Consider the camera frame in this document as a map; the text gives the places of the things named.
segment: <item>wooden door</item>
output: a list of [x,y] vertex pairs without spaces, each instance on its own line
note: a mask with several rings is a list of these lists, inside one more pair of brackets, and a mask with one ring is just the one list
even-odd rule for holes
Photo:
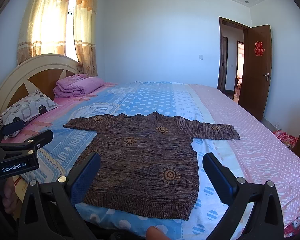
[[248,28],[239,105],[259,121],[268,99],[272,69],[270,25]]
[[222,61],[219,70],[219,83],[218,89],[222,92],[225,90],[225,83],[227,79],[227,69],[228,69],[228,38],[222,37]]

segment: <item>screw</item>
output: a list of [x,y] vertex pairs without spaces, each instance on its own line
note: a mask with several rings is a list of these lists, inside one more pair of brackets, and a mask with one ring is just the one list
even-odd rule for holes
[[36,183],[37,183],[37,181],[35,179],[33,179],[33,180],[30,181],[29,185],[34,186]]
[[267,182],[267,184],[268,184],[269,187],[274,187],[274,183],[273,183],[271,180],[269,180],[269,181]]
[[237,178],[237,181],[238,181],[240,184],[244,184],[244,183],[245,183],[245,178],[243,178],[243,177],[238,177],[238,178]]
[[65,182],[66,180],[67,180],[67,177],[66,177],[66,176],[61,176],[61,177],[58,178],[58,181],[59,181],[60,183],[63,183],[63,182]]

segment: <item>pillow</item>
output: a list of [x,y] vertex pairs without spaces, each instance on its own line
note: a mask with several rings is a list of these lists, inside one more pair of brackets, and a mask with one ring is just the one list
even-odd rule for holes
[[[32,94],[20,99],[3,111],[2,114],[0,114],[0,125],[5,125],[21,119],[26,126],[39,115],[55,109],[58,106],[58,104],[37,89]],[[9,137],[17,136],[20,131],[21,130],[16,131],[9,135]]]

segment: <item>door handle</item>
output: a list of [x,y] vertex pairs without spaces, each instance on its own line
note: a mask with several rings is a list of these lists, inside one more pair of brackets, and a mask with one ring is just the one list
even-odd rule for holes
[[269,73],[263,74],[262,76],[266,76],[267,77],[267,81],[269,81]]

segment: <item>finger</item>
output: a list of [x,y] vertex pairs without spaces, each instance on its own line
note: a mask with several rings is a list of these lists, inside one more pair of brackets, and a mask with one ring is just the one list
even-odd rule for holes
[[12,214],[15,210],[16,210],[16,207],[17,207],[17,203],[18,203],[18,200],[15,199],[12,204],[8,207],[8,208],[5,208],[4,211],[7,213],[7,214]]
[[149,227],[146,232],[146,240],[171,240],[159,228]]
[[10,198],[13,192],[14,192],[13,178],[7,178],[7,181],[4,184],[3,193],[6,198]]
[[15,199],[17,199],[17,194],[14,192],[9,198],[4,197],[2,199],[2,204],[5,208],[8,208]]
[[3,204],[3,206],[5,207],[5,208],[8,208],[11,204],[12,204],[12,202],[13,202],[13,198],[3,198],[2,199],[2,204]]

